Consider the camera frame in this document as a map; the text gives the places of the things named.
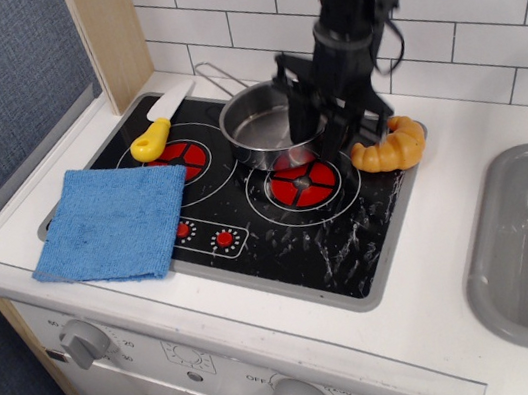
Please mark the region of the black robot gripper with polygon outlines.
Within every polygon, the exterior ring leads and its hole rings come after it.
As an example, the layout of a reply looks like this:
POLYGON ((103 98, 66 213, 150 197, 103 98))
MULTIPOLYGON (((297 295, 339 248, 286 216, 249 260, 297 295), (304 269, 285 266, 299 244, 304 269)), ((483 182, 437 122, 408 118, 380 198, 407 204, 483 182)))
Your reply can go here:
POLYGON ((313 33, 311 59, 276 55, 275 79, 287 96, 292 143, 323 132, 320 159, 334 162, 349 128, 385 130, 393 111, 372 87, 377 41, 371 21, 360 19, 341 32, 317 24, 313 33))

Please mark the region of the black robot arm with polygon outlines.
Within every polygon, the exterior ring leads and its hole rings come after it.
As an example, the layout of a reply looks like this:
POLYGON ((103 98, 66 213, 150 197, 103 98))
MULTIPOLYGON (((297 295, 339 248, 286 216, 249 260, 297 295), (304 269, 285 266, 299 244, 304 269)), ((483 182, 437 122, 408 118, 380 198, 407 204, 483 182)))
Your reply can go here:
POLYGON ((320 138, 318 156, 333 161, 351 138, 375 144, 394 111, 371 78, 398 0, 320 0, 312 59, 276 56, 274 84, 288 97, 290 138, 320 138))

